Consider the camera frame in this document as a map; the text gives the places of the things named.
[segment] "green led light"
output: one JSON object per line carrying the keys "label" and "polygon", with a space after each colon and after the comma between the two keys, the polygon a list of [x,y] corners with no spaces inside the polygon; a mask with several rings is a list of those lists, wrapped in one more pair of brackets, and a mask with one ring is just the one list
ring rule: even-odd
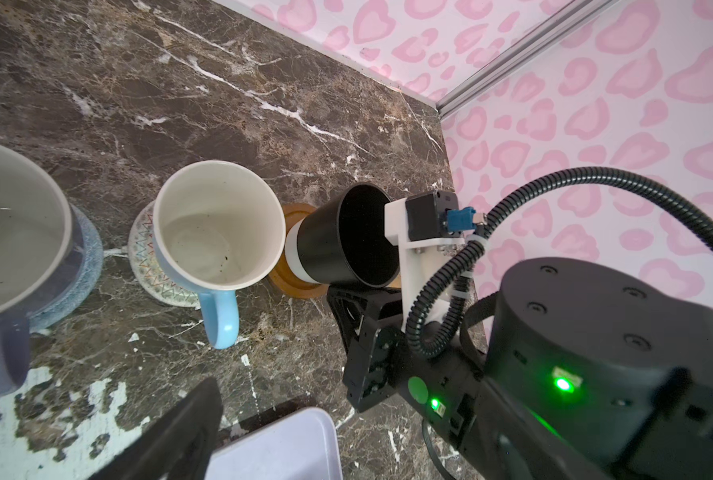
{"label": "green led light", "polygon": [[564,379],[562,377],[554,380],[554,385],[556,385],[556,388],[562,390],[563,392],[573,392],[573,390],[575,390],[573,384],[570,383],[568,379]]}
{"label": "green led light", "polygon": [[431,398],[431,409],[440,417],[444,417],[447,410],[445,404],[440,402],[438,398]]}

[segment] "blue connector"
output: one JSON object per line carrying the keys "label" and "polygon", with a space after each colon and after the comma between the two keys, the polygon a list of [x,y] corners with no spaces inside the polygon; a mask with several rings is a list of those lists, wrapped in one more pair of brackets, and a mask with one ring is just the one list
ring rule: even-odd
{"label": "blue connector", "polygon": [[452,233],[474,230],[474,214],[476,212],[473,206],[467,206],[463,210],[448,210],[447,231]]}

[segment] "white mug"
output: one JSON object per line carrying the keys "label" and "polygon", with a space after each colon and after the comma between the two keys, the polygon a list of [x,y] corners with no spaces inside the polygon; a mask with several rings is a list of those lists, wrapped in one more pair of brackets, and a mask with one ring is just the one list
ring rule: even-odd
{"label": "white mug", "polygon": [[241,165],[197,162],[164,183],[153,223],[159,265],[172,281],[198,293],[210,344],[234,345],[234,292],[271,272],[284,249],[284,213],[274,191]]}

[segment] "coaster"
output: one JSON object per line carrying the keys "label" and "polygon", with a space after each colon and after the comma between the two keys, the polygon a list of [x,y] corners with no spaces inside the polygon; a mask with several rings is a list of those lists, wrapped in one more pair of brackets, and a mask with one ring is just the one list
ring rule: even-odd
{"label": "coaster", "polygon": [[160,302],[172,306],[199,306],[196,293],[179,286],[164,274],[154,254],[154,202],[138,214],[127,243],[130,266],[140,286]]}
{"label": "coaster", "polygon": [[[289,233],[290,229],[298,222],[309,216],[315,207],[308,204],[287,204],[282,206],[284,212],[285,232]],[[304,282],[290,270],[290,265],[287,264],[287,258],[282,252],[282,256],[274,266],[274,269],[268,274],[271,283],[274,283],[276,288],[282,290],[282,293],[293,298],[307,299],[316,296],[323,296],[327,293],[328,285],[321,283]]]}
{"label": "coaster", "polygon": [[60,297],[55,299],[44,310],[28,319],[28,330],[37,332],[50,327],[76,310],[87,295],[95,288],[103,267],[103,244],[101,236],[89,218],[76,206],[71,206],[82,230],[84,256],[76,281]]}

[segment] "pink leopard print wall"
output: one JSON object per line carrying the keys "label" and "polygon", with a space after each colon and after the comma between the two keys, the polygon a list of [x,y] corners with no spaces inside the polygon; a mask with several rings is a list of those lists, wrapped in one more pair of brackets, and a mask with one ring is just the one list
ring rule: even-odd
{"label": "pink leopard print wall", "polygon": [[570,0],[216,1],[434,104]]}
{"label": "pink leopard print wall", "polygon": [[[444,120],[443,132],[459,199],[477,210],[549,172],[608,165],[713,217],[713,0],[621,0]],[[713,255],[622,190],[569,187],[517,210],[477,265],[479,295],[536,256],[590,260],[713,306]]]}

